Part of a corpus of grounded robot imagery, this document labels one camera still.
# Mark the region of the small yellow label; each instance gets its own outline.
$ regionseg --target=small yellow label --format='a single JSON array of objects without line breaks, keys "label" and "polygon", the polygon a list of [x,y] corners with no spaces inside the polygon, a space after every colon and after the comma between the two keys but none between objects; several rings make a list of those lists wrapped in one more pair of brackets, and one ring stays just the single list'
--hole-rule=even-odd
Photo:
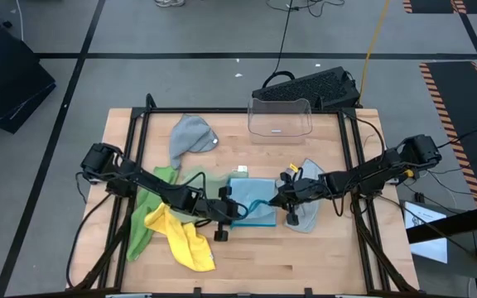
[{"label": "small yellow label", "polygon": [[291,168],[292,171],[295,171],[296,173],[299,171],[297,166],[294,166],[294,164],[290,164],[290,168]]},{"label": "small yellow label", "polygon": [[413,173],[412,170],[405,170],[404,174],[406,174],[408,178],[413,178],[415,176],[415,173]]}]

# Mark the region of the black wheel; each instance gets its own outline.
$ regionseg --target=black wheel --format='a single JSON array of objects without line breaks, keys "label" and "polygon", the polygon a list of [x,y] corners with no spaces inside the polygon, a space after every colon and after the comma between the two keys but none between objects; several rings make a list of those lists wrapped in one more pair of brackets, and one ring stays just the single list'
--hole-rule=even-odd
[{"label": "black wheel", "polygon": [[228,231],[214,231],[214,240],[216,242],[226,242],[228,241]]},{"label": "black wheel", "polygon": [[295,213],[287,214],[287,223],[290,224],[291,226],[297,226],[299,224],[299,218],[297,217],[297,214]]}]

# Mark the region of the gray cloth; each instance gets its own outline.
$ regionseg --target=gray cloth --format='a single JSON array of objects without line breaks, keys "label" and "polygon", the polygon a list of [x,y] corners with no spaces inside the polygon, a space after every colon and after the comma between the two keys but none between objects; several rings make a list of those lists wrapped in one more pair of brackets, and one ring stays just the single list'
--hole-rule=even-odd
[{"label": "gray cloth", "polygon": [[184,114],[172,128],[169,145],[171,166],[180,167],[180,156],[185,152],[206,152],[213,150],[219,139],[211,127],[200,116]]},{"label": "gray cloth", "polygon": [[[318,175],[324,173],[324,171],[310,159],[305,159],[301,168],[303,168],[303,178],[318,179]],[[296,210],[299,224],[297,226],[292,226],[285,220],[285,225],[297,232],[312,232],[316,226],[316,215],[320,209],[320,202],[321,200],[318,199],[310,203],[300,204]]]}]

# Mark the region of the white paper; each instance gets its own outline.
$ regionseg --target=white paper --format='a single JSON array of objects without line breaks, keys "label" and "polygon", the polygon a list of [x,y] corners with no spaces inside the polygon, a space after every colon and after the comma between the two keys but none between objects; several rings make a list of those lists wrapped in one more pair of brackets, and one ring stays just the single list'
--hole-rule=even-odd
[{"label": "white paper", "polygon": [[[412,211],[416,216],[420,217],[427,223],[430,223],[434,220],[446,218],[446,215],[444,214],[440,214],[436,211],[432,211],[409,202],[406,202],[404,208]],[[424,223],[414,217],[409,212],[404,211],[404,225],[406,226],[406,228],[415,227],[420,224]],[[425,241],[422,243],[414,243],[410,245],[410,249],[412,250],[413,254],[416,254],[418,256],[427,257],[431,260],[443,262],[445,264],[448,262],[448,253],[445,238]]]}]

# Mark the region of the gray floor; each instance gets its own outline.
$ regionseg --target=gray floor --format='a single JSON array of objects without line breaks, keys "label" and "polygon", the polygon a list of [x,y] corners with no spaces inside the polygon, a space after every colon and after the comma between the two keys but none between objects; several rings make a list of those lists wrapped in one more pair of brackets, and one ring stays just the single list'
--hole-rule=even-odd
[{"label": "gray floor", "polygon": [[[21,0],[25,42],[38,53],[77,53],[84,41],[97,0]],[[285,1],[272,0],[284,6]],[[325,6],[321,18],[306,11],[291,15],[285,50],[290,52],[364,53],[382,9],[382,1],[347,0],[343,7]],[[12,0],[0,0],[1,14],[19,19]],[[260,0],[187,0],[184,7],[160,9],[152,0],[107,0],[90,52],[185,53],[277,52],[286,14]],[[469,15],[477,33],[477,15]],[[393,1],[375,47],[382,53],[475,53],[457,14],[417,15]],[[447,138],[430,100],[419,60],[371,60],[366,108],[377,108],[388,145],[405,136],[426,133],[436,142]],[[15,135],[0,131],[0,272],[38,166],[51,134],[75,60],[42,60],[57,88]],[[91,142],[102,137],[110,108],[141,106],[150,92],[160,107],[245,107],[251,91],[272,73],[276,60],[86,60],[31,226],[17,260],[7,295],[60,291],[65,263],[84,204],[74,174]],[[343,66],[359,82],[363,60],[283,60],[280,70],[296,76]],[[437,170],[457,168],[449,147]],[[468,191],[459,172],[442,175],[455,190]],[[473,209],[468,195],[451,195],[430,176],[413,189],[441,204]],[[412,193],[400,187],[403,199]],[[437,273],[431,262],[416,268],[423,290],[467,296],[468,279]],[[472,284],[470,296],[475,296]]]}]

